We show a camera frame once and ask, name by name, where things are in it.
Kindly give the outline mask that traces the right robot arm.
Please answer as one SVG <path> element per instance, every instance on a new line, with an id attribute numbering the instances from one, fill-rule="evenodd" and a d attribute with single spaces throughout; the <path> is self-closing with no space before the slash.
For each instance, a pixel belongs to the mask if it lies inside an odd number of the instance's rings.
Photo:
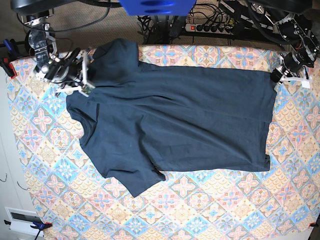
<path id="1" fill-rule="evenodd" d="M 49 16 L 47 10 L 18 17 L 29 29 L 26 42 L 30 46 L 29 51 L 34 53 L 35 76 L 44 83 L 58 85 L 56 96 L 79 92 L 88 97 L 95 88 L 88 76 L 91 49 L 75 48 L 65 56 L 60 55 L 54 31 L 47 22 Z"/>

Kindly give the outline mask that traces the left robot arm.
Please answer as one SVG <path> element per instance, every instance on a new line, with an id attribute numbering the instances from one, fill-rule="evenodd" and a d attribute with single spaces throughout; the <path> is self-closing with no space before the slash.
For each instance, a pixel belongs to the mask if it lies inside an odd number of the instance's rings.
<path id="1" fill-rule="evenodd" d="M 311 31 L 312 23 L 303 15 L 268 8 L 267 13 L 278 33 L 292 50 L 279 54 L 279 64 L 270 75 L 275 83 L 296 81 L 301 69 L 313 68 L 320 53 L 320 43 Z"/>

